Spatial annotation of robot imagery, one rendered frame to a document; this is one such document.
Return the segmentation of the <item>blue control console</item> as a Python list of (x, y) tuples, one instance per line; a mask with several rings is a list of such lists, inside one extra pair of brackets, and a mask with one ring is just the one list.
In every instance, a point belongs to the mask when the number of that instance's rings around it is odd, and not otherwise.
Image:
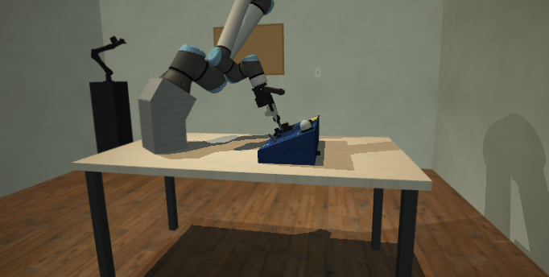
[(316, 156), (320, 155), (320, 151), (317, 150), (319, 119), (320, 116), (317, 115), (289, 126), (288, 122), (281, 125), (280, 117), (277, 115), (277, 123), (281, 130), (276, 128), (273, 135), (268, 134), (270, 138), (259, 148), (260, 150), (258, 149), (258, 163), (315, 165)]

